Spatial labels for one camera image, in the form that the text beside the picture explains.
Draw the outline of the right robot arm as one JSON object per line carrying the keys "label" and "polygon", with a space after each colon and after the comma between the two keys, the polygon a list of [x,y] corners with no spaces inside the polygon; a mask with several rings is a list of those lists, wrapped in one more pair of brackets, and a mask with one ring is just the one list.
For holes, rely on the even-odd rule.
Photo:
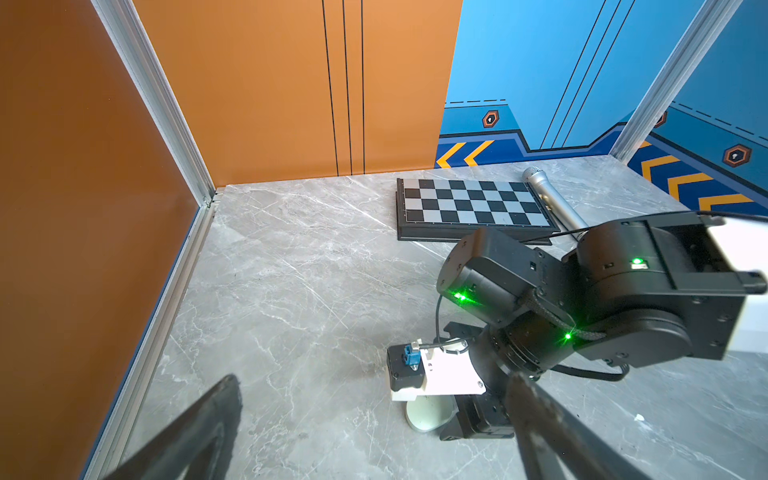
{"label": "right robot arm", "polygon": [[763,217],[670,212],[588,228],[562,258],[482,228],[448,255],[436,287],[482,321],[468,355],[485,386],[460,395],[444,441],[510,438],[509,378],[564,371],[579,354],[605,381],[683,357],[723,358],[739,318],[767,314],[767,256],[747,235]]}

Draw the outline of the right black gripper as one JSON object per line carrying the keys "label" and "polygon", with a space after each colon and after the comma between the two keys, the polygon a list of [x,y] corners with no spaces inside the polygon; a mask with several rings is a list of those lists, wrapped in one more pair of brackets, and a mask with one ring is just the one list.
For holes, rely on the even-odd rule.
{"label": "right black gripper", "polygon": [[482,394],[454,397],[457,413],[442,428],[442,441],[509,439],[515,436],[504,407],[508,378],[522,370],[522,349],[509,328],[450,323],[444,330],[468,341],[472,367],[485,385]]}

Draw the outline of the green earbud charging case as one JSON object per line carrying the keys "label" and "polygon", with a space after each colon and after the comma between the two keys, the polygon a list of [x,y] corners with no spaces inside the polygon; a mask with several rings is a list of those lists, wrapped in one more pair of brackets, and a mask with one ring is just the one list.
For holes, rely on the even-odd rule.
{"label": "green earbud charging case", "polygon": [[420,396],[406,403],[405,417],[413,430],[429,433],[447,425],[456,411],[452,396]]}

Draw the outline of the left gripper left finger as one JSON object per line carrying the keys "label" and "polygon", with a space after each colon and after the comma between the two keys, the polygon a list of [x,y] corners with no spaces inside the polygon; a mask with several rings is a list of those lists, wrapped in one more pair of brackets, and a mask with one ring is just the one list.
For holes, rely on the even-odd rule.
{"label": "left gripper left finger", "polygon": [[223,479],[242,414],[238,378],[224,376],[109,479]]}

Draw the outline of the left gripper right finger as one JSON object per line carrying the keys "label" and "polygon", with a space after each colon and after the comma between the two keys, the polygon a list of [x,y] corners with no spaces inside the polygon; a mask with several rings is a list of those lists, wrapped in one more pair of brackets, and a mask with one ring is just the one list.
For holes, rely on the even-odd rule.
{"label": "left gripper right finger", "polygon": [[509,378],[504,407],[529,479],[648,477],[525,375]]}

